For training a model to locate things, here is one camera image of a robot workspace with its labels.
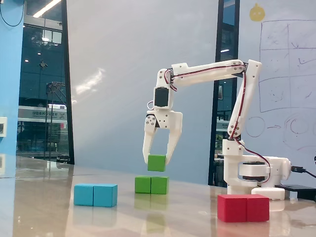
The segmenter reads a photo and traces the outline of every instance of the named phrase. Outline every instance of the red wire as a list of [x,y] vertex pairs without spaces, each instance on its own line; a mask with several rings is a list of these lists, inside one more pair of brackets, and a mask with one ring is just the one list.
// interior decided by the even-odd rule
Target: red wire
[[[192,75],[192,74],[196,74],[196,73],[202,73],[202,72],[206,72],[206,71],[210,71],[210,70],[213,70],[213,69],[220,69],[220,68],[230,68],[230,67],[244,67],[244,65],[231,65],[231,66],[218,66],[218,67],[213,67],[213,68],[207,68],[207,69],[202,69],[202,70],[199,70],[199,71],[195,71],[195,72],[190,72],[190,73],[183,73],[183,74],[179,74],[176,77],[183,77],[183,76],[188,76],[188,75]],[[169,70],[165,71],[164,72],[164,80],[167,84],[169,84],[167,78],[166,78],[166,73],[169,72]],[[178,91],[178,88],[176,88],[175,86],[171,85],[170,84],[170,87],[171,89],[173,89],[174,91]]]
[[[165,82],[166,82],[167,84],[169,84],[169,82],[168,82],[168,80],[167,80],[167,77],[166,77],[166,73],[167,73],[167,72],[170,72],[170,70],[166,70],[166,71],[164,72],[163,78],[164,78]],[[170,88],[173,89],[174,91],[178,91],[178,88],[176,88],[176,87],[175,87],[174,85],[172,85],[172,84],[170,84]]]
[[218,67],[213,67],[213,68],[206,68],[206,69],[202,69],[202,70],[191,72],[191,73],[179,74],[179,75],[175,76],[175,78],[176,77],[188,76],[188,75],[192,75],[192,74],[195,74],[195,73],[202,73],[202,72],[210,71],[210,70],[213,70],[213,69],[230,68],[230,67],[244,67],[244,65],[218,66]]
[[233,132],[232,132],[232,135],[231,135],[231,139],[233,139],[234,137],[234,134],[235,134],[235,131],[237,129],[237,125],[238,125],[238,119],[241,115],[241,111],[242,111],[242,107],[243,107],[243,102],[244,102],[244,99],[245,99],[245,93],[246,93],[246,82],[247,82],[247,77],[246,77],[246,73],[244,72],[243,73],[243,89],[242,89],[242,97],[241,97],[241,103],[240,103],[240,108],[239,108],[239,112],[238,112],[238,117],[237,117],[237,120],[236,120],[236,123],[235,123],[235,126],[234,126],[234,129],[233,129]]
[[254,154],[254,155],[260,157],[261,159],[263,159],[263,160],[268,164],[268,166],[269,166],[269,168],[270,168],[268,178],[267,178],[265,181],[260,182],[260,183],[262,183],[262,184],[263,184],[263,183],[267,183],[267,181],[270,179],[270,176],[271,176],[271,165],[270,165],[269,161],[268,161],[266,158],[264,158],[262,155],[260,155],[259,153],[256,153],[256,152],[253,152],[252,150],[247,149],[236,137],[234,138],[234,140],[235,140],[239,145],[242,145],[242,146],[245,148],[246,151],[248,151],[249,153],[252,153],[252,154]]

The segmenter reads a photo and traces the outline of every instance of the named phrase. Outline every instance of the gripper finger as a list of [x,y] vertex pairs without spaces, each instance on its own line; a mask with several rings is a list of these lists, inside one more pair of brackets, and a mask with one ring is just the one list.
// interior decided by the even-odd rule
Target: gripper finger
[[170,112],[170,133],[169,141],[166,154],[166,164],[169,164],[173,151],[176,148],[176,145],[179,141],[179,138],[182,133],[182,113],[180,112]]
[[145,136],[143,144],[143,156],[145,163],[148,163],[148,155],[153,144],[154,135],[156,132],[156,118],[154,115],[147,115],[145,119]]

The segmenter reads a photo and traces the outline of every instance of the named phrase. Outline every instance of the black cable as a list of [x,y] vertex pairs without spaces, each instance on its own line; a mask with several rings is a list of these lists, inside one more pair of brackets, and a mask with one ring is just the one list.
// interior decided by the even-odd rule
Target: black cable
[[312,173],[308,172],[307,170],[305,170],[305,173],[307,173],[307,174],[309,174],[309,175],[313,176],[314,178],[316,178],[316,175],[314,175],[314,174],[312,174]]
[[301,166],[292,166],[291,171],[296,172],[296,173],[307,173],[307,174],[311,175],[312,177],[316,178],[316,175],[310,173],[309,171],[307,171],[306,169],[304,169]]
[[16,26],[20,25],[20,23],[21,23],[22,20],[23,20],[23,15],[24,15],[24,5],[25,5],[25,0],[23,1],[22,16],[21,16],[21,19],[20,19],[19,23],[18,23],[17,25],[10,25],[9,23],[7,23],[7,22],[5,21],[5,19],[4,19],[3,16],[2,16],[1,4],[0,4],[0,15],[1,15],[2,20],[3,20],[8,26],[11,26],[11,27],[16,27]]

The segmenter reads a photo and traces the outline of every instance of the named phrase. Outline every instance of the yellow sticker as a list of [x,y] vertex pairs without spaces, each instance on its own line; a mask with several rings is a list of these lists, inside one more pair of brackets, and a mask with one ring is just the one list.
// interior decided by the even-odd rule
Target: yellow sticker
[[250,10],[250,19],[252,21],[262,21],[265,18],[265,11],[262,7],[260,7],[257,3],[255,6]]

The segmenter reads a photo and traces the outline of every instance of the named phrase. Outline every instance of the whiteboard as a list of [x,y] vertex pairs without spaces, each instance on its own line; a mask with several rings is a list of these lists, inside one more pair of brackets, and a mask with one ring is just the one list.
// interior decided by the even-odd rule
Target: whiteboard
[[[239,58],[263,69],[242,139],[316,173],[316,2],[240,1]],[[308,174],[285,184],[316,187]]]
[[[207,184],[212,82],[175,93],[183,133],[165,173],[147,171],[142,147],[157,72],[215,61],[217,11],[217,0],[67,0],[76,165]],[[164,131],[152,154],[166,154]]]

